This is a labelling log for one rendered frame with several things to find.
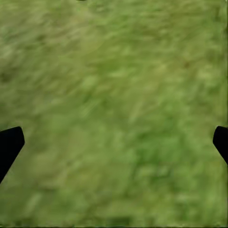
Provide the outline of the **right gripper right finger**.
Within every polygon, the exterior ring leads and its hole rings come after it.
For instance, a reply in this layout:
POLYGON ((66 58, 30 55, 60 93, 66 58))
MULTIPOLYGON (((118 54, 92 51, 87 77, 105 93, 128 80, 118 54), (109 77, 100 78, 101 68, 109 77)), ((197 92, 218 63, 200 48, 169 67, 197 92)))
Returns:
POLYGON ((228 165, 228 128, 217 126, 213 137, 213 144, 228 165))

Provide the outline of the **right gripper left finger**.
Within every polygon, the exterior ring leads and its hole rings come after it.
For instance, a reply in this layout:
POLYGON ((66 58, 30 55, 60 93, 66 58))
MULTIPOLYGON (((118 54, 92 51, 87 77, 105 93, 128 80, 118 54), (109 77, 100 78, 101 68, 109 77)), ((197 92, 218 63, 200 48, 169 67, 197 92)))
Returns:
POLYGON ((20 126, 0 132, 0 184, 25 144, 20 126))

